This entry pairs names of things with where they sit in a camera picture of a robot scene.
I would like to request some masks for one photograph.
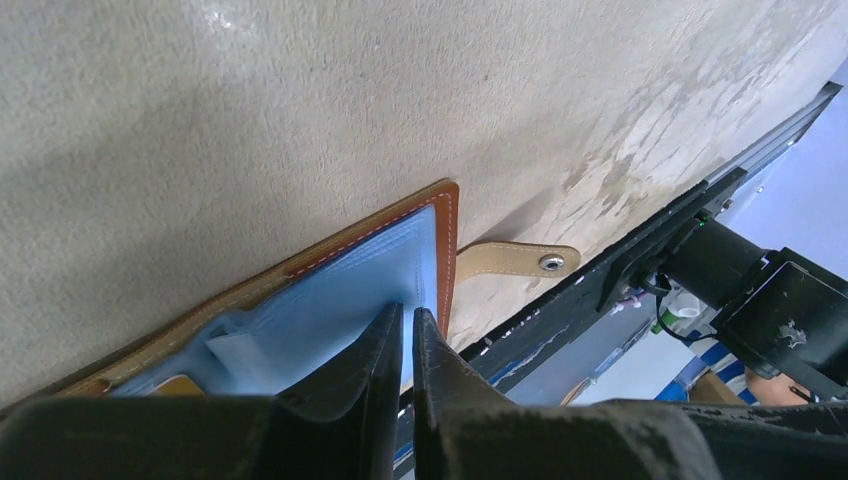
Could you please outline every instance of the white stitching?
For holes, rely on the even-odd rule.
[[[538,247],[529,247],[529,246],[519,247],[517,245],[510,245],[508,243],[498,243],[498,242],[485,244],[485,245],[471,245],[470,247],[466,248],[462,253],[470,252],[472,250],[486,250],[488,248],[502,248],[502,249],[505,249],[505,250],[518,250],[518,251],[521,251],[521,252],[536,252],[536,253],[550,252],[550,253],[557,253],[557,254],[568,253],[569,255],[574,255],[575,253],[579,254],[577,249],[575,249],[574,247],[569,247],[569,246],[540,245]]]
[[[478,273],[503,273],[505,275],[520,275],[522,277],[560,278],[560,277],[567,277],[568,275],[571,275],[572,273],[574,273],[574,270],[571,270],[569,272],[562,270],[562,271],[556,272],[556,273],[512,272],[512,271],[509,271],[509,270],[475,270],[475,271],[469,273],[468,277],[473,277],[474,275],[477,275]]]
[[[423,207],[424,205],[429,204],[430,202],[432,202],[433,200],[435,200],[435,199],[437,199],[437,198],[439,198],[439,197],[447,197],[447,199],[448,199],[448,250],[450,250],[450,249],[451,249],[451,245],[452,245],[452,242],[451,242],[451,238],[452,238],[452,237],[451,237],[451,233],[452,233],[452,232],[451,232],[451,225],[453,224],[453,211],[452,211],[452,210],[453,210],[453,202],[452,202],[451,194],[450,194],[449,192],[443,192],[443,193],[440,193],[440,194],[435,195],[435,196],[433,196],[433,197],[430,197],[430,198],[428,198],[427,200],[424,200],[423,202],[419,203],[419,204],[418,204],[418,205],[416,205],[415,207],[412,207],[411,209],[409,209],[408,211],[406,211],[406,212],[404,212],[404,213],[401,213],[401,214],[400,214],[400,215],[398,215],[397,217],[394,217],[394,218],[392,218],[391,220],[388,220],[387,222],[383,223],[382,225],[378,225],[377,227],[375,227],[374,229],[372,229],[372,230],[371,230],[371,231],[369,231],[368,233],[365,233],[364,235],[360,235],[359,237],[357,237],[357,239],[356,239],[356,240],[351,241],[350,243],[348,243],[348,244],[347,244],[347,245],[345,245],[345,246],[342,246],[342,247],[337,248],[335,251],[333,251],[333,252],[329,253],[328,255],[325,255],[324,257],[322,257],[322,258],[321,258],[320,260],[318,260],[317,262],[313,262],[313,263],[312,263],[312,264],[310,264],[309,266],[307,266],[307,267],[305,267],[305,268],[302,268],[302,269],[298,270],[298,271],[297,271],[297,272],[295,272],[293,275],[290,275],[290,274],[282,274],[282,275],[280,275],[279,277],[274,278],[274,279],[272,279],[272,280],[269,280],[268,282],[266,282],[266,283],[264,283],[264,284],[262,284],[262,285],[260,285],[260,286],[258,286],[258,287],[256,287],[256,288],[254,288],[253,290],[251,290],[251,291],[249,291],[249,292],[245,293],[244,295],[242,295],[242,296],[240,296],[240,297],[238,297],[238,298],[236,298],[236,299],[234,299],[234,300],[230,301],[229,303],[227,303],[227,304],[226,304],[226,305],[224,305],[223,307],[219,308],[217,311],[215,311],[215,312],[213,312],[213,313],[209,314],[208,316],[206,316],[205,318],[203,318],[203,320],[198,321],[195,325],[193,325],[193,326],[192,326],[192,327],[188,330],[187,335],[185,335],[185,336],[190,336],[191,334],[193,334],[194,332],[196,332],[198,329],[202,328],[205,324],[207,324],[207,323],[209,322],[209,320],[210,320],[212,317],[214,317],[215,315],[218,315],[219,313],[223,312],[225,309],[227,309],[227,308],[229,308],[229,307],[233,306],[234,304],[236,304],[236,303],[240,302],[241,300],[244,300],[245,298],[247,298],[247,297],[249,297],[249,296],[251,296],[251,295],[255,294],[256,292],[258,292],[258,291],[260,291],[260,290],[263,290],[263,289],[265,289],[265,288],[267,288],[267,287],[270,287],[271,285],[273,285],[273,284],[275,284],[275,283],[279,282],[280,280],[287,280],[287,279],[293,278],[293,277],[295,277],[295,276],[298,276],[298,275],[300,275],[301,273],[308,272],[309,270],[311,270],[312,268],[314,268],[316,265],[321,264],[324,260],[329,259],[329,258],[332,258],[333,256],[335,256],[335,255],[336,255],[336,254],[338,254],[339,252],[341,252],[341,251],[343,251],[343,250],[345,250],[345,249],[349,248],[351,245],[353,245],[354,243],[356,243],[356,242],[360,241],[361,239],[363,239],[363,238],[365,238],[365,237],[367,237],[367,236],[370,236],[371,234],[373,234],[373,233],[375,233],[375,232],[377,232],[377,231],[382,230],[382,229],[383,229],[383,228],[385,228],[387,225],[389,225],[389,224],[391,224],[391,223],[394,223],[394,222],[396,222],[397,220],[399,220],[399,219],[401,219],[401,218],[403,218],[403,217],[408,216],[410,213],[412,213],[412,212],[414,212],[414,211],[416,211],[416,210],[420,209],[420,208],[421,208],[421,207]],[[450,252],[450,251],[448,251],[447,253],[448,253],[448,259],[447,259],[447,274],[448,274],[448,275],[447,275],[447,278],[450,278],[450,272],[451,272],[451,252]],[[440,323],[443,323],[443,322],[445,321],[445,319],[446,319],[446,314],[447,314],[447,294],[448,294],[448,289],[450,289],[450,288],[451,288],[451,286],[450,286],[450,285],[445,285],[445,287],[444,287],[444,288],[445,288],[445,291],[444,291],[444,294],[442,295],[442,298],[443,298],[443,302],[442,302],[442,319],[440,319],[440,320],[441,320],[441,322],[440,322]],[[173,327],[171,327],[170,329],[168,329],[168,331],[164,332],[164,333],[161,335],[161,337],[166,337],[166,336],[168,336],[168,335],[170,335],[170,334],[176,334],[176,332],[177,332],[177,331],[178,331],[181,327],[184,327],[184,325],[185,325],[185,324],[182,324],[182,325],[174,325]],[[174,346],[174,345],[175,345],[175,344],[177,344],[177,343],[182,343],[182,342],[184,342],[184,341],[185,341],[185,336],[183,336],[183,337],[182,337],[182,339],[177,339],[177,340],[173,340],[173,341],[169,342],[169,343],[168,343],[168,348],[170,348],[170,347]],[[158,341],[158,340],[153,340],[153,341],[151,341],[150,343],[146,344],[145,346],[141,347],[141,349],[148,348],[148,347],[152,346],[153,344],[155,344],[157,341]],[[112,365],[112,366],[110,366],[110,367],[106,367],[106,368],[104,368],[103,370],[101,370],[100,372],[96,373],[95,375],[92,375],[92,376],[91,376],[91,377],[89,377],[88,379],[83,380],[82,382],[78,383],[77,385],[74,385],[74,386],[72,386],[72,387],[68,388],[67,390],[65,390],[65,392],[66,392],[66,393],[72,393],[72,392],[77,392],[77,391],[80,391],[80,390],[84,390],[85,388],[87,388],[88,386],[90,386],[93,382],[96,382],[97,380],[99,380],[99,379],[103,378],[102,376],[103,376],[103,375],[106,375],[106,373],[105,373],[106,371],[108,371],[108,370],[117,370],[117,369],[119,369],[119,368],[120,368],[120,366],[121,366],[121,364],[123,364],[123,363],[129,363],[129,362],[131,361],[132,357],[133,357],[133,356],[135,356],[135,355],[141,355],[141,354],[140,354],[140,353],[133,353],[133,354],[130,354],[130,356],[129,356],[129,357],[127,357],[127,358],[125,358],[125,359],[123,359],[123,360],[120,360],[120,361],[119,361],[118,363],[116,363],[115,365]],[[119,382],[119,381],[121,381],[122,379],[126,378],[128,375],[132,374],[133,372],[135,372],[135,371],[137,371],[137,370],[139,370],[139,369],[141,369],[141,368],[146,367],[147,365],[149,365],[149,364],[150,364],[150,363],[152,363],[152,362],[159,361],[159,360],[161,360],[163,357],[164,357],[164,355],[161,353],[161,351],[160,351],[160,352],[157,352],[157,353],[155,353],[155,354],[151,354],[151,355],[150,355],[147,359],[142,360],[142,362],[141,362],[139,365],[136,365],[135,367],[132,367],[131,369],[127,370],[125,373],[123,373],[123,374],[121,374],[121,375],[117,375],[116,377],[114,377],[113,379],[111,379],[111,380],[109,380],[109,381],[110,381],[110,382]]]

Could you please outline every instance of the peeling paint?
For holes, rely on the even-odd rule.
[[[497,379],[495,382],[493,382],[493,383],[492,383],[492,386],[493,386],[493,387],[497,387],[497,386],[498,386],[498,384],[499,384],[499,383],[501,383],[501,380],[503,380],[504,378],[511,377],[511,376],[515,375],[515,372],[517,372],[517,371],[518,371],[521,367],[523,367],[523,366],[527,365],[528,363],[532,362],[532,361],[533,361],[533,359],[535,359],[535,358],[536,358],[536,357],[537,357],[540,353],[542,353],[542,350],[544,350],[544,348],[545,348],[547,345],[549,345],[549,344],[553,343],[553,342],[554,342],[554,340],[556,340],[556,339],[557,339],[557,337],[559,337],[560,335],[562,335],[563,333],[565,333],[565,331],[566,331],[566,330],[568,330],[568,327],[565,327],[564,329],[560,330],[559,332],[557,332],[557,334],[556,334],[556,335],[554,335],[553,337],[551,337],[551,338],[550,338],[550,340],[548,340],[547,342],[545,342],[545,343],[543,343],[543,344],[539,345],[539,348],[537,348],[537,349],[536,349],[533,353],[531,353],[530,355],[528,355],[528,356],[527,356],[527,358],[525,358],[524,360],[522,360],[521,362],[519,362],[519,363],[518,363],[518,365],[516,365],[515,367],[513,367],[513,368],[512,368],[512,370],[510,370],[509,372],[507,372],[504,376],[502,376],[501,378],[499,378],[499,379]]]
[[[795,328],[795,320],[790,320],[788,324],[780,327],[780,338],[789,339],[789,348],[806,345],[807,343],[807,334],[803,330]]]

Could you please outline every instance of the tan leather strap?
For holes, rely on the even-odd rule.
[[[455,283],[483,273],[563,278],[579,266],[580,252],[565,245],[477,243],[457,254]]]
[[[573,402],[574,399],[577,398],[578,395],[583,393],[583,390],[586,390],[586,387],[588,387],[589,385],[590,385],[589,379],[584,378],[582,382],[578,383],[577,386],[575,386],[574,388],[571,389],[570,392],[568,392],[568,395],[566,395],[565,398],[563,398],[562,401],[559,402],[559,404],[562,405],[562,406],[565,406],[565,405],[568,405],[569,403]]]

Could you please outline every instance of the beige wall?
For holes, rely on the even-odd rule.
[[[461,244],[590,257],[848,54],[827,0],[0,7],[0,404],[441,177]],[[548,287],[468,282],[451,341]]]

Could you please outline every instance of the orange leather edge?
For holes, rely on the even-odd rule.
[[[162,385],[156,387],[154,395],[168,396],[196,396],[205,395],[203,390],[194,383],[194,380],[185,375],[177,375],[165,381]]]
[[[228,309],[250,309],[270,294],[296,282],[313,269],[329,262],[355,244],[426,205],[436,209],[438,255],[439,329],[447,335],[453,284],[456,274],[457,217],[459,186],[450,179],[419,190],[409,197],[345,228],[327,239],[284,260],[274,267],[212,297],[139,349],[115,363],[60,391],[66,395],[100,395],[139,371],[172,355],[215,315]],[[137,361],[135,367],[122,368]]]

